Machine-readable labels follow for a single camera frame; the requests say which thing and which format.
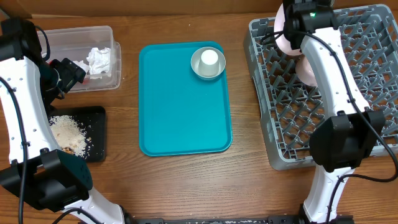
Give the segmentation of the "white napkin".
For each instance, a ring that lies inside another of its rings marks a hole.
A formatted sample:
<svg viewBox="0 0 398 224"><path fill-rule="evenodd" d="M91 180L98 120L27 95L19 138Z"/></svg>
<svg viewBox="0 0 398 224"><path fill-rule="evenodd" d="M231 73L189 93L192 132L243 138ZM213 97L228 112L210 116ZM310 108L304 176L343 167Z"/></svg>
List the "white napkin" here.
<svg viewBox="0 0 398 224"><path fill-rule="evenodd" d="M73 61L86 72L86 78L95 80L104 77L110 77L111 71L111 49L105 47L100 50L95 47L90 50L86 58L86 63L83 60Z"/></svg>

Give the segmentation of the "large white plate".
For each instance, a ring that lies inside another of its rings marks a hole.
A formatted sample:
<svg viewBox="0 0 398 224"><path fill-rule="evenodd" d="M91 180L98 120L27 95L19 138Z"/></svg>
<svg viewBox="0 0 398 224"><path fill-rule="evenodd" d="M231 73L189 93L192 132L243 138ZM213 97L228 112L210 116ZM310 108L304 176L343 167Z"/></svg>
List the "large white plate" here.
<svg viewBox="0 0 398 224"><path fill-rule="evenodd" d="M275 21L274 21L274 32L280 32L284 30L284 22L285 22L285 15L284 15L284 5L281 4L280 8L277 11ZM301 51L299 49L293 50L291 48L290 42L285 38L284 34L277 34L275 36L275 42L278 48L285 54L290 56L298 56L301 55Z"/></svg>

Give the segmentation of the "small pink-white bowl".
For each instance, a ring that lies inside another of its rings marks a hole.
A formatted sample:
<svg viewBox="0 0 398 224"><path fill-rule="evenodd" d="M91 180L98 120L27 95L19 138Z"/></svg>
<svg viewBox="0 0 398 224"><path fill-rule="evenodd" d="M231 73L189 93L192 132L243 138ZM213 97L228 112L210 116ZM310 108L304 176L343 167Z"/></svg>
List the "small pink-white bowl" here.
<svg viewBox="0 0 398 224"><path fill-rule="evenodd" d="M304 55L301 55L296 63L295 72L302 83L308 86L318 86L311 65Z"/></svg>

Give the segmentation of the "pile of white rice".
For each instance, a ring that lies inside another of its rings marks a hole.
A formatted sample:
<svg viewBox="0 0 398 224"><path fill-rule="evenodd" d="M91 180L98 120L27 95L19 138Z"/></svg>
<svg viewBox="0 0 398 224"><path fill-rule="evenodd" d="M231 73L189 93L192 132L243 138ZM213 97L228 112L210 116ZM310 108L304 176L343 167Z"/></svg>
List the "pile of white rice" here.
<svg viewBox="0 0 398 224"><path fill-rule="evenodd" d="M88 136L83 123L79 123L73 116L53 116L49 120L50 129L58 143L63 149L69 147L75 152L75 156L86 159L91 149L91 137Z"/></svg>

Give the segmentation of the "brown walnut food scrap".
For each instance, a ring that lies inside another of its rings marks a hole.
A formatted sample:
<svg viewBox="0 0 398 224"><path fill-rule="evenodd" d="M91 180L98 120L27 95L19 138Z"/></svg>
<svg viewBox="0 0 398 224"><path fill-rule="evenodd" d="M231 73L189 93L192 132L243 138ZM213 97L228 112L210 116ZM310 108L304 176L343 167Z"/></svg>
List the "brown walnut food scrap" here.
<svg viewBox="0 0 398 224"><path fill-rule="evenodd" d="M64 152L68 153L68 154L75 154L75 152L73 151L73 149L69 148L69 147L64 147L62 149Z"/></svg>

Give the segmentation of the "grey dishwasher rack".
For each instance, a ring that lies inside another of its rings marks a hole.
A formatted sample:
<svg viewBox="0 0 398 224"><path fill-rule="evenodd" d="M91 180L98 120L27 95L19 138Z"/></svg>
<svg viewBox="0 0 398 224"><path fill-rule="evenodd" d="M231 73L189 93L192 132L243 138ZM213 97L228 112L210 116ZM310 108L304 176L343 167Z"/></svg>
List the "grey dishwasher rack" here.
<svg viewBox="0 0 398 224"><path fill-rule="evenodd" d="M385 156L386 147L397 150L397 22L383 4L337 9L335 14L355 82L371 109L386 118L384 144L372 151L374 157ZM269 163L276 170L313 166L308 141L324 121L321 95L297 77L297 57L284 54L276 44L261 44L273 29L273 18L255 19L243 43Z"/></svg>

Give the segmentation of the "white paper cup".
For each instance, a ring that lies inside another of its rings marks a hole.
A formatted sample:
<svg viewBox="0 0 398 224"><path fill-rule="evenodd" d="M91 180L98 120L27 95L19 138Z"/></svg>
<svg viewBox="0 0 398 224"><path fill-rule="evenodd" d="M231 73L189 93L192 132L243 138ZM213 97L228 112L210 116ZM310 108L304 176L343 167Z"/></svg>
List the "white paper cup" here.
<svg viewBox="0 0 398 224"><path fill-rule="evenodd" d="M208 49L201 53L198 71L203 77L213 77L218 73L218 54L216 51Z"/></svg>

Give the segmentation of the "grey-green bowl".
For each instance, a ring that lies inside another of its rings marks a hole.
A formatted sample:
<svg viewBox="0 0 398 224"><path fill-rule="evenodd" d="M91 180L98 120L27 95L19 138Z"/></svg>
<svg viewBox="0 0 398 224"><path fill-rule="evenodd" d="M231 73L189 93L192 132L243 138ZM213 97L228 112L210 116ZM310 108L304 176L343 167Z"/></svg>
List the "grey-green bowl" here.
<svg viewBox="0 0 398 224"><path fill-rule="evenodd" d="M191 67L199 78L214 80L225 70L226 59L220 50L214 47L202 47L193 53Z"/></svg>

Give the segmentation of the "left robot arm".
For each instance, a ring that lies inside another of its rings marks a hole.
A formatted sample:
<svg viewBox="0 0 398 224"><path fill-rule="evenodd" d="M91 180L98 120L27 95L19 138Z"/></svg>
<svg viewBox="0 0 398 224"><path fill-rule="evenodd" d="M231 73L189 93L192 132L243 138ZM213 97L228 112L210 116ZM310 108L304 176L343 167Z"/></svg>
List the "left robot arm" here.
<svg viewBox="0 0 398 224"><path fill-rule="evenodd" d="M86 162L63 151L50 129L53 100L82 82L84 69L67 58L51 60L38 38L42 29L31 21L6 19L1 31L1 104L10 146L1 185L20 207L71 214L85 223L133 223L130 213L94 188Z"/></svg>

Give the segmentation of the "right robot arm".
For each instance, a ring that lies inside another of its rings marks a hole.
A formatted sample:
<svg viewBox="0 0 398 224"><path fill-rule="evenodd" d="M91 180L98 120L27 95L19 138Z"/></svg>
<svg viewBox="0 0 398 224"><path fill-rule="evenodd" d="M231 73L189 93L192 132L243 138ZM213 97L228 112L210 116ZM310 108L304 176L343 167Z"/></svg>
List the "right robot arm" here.
<svg viewBox="0 0 398 224"><path fill-rule="evenodd" d="M316 163L312 188L300 210L306 223L335 222L348 177L369 157L385 124L353 78L339 23L329 1L284 1L283 32L294 51L308 60L321 93L324 122L311 134Z"/></svg>

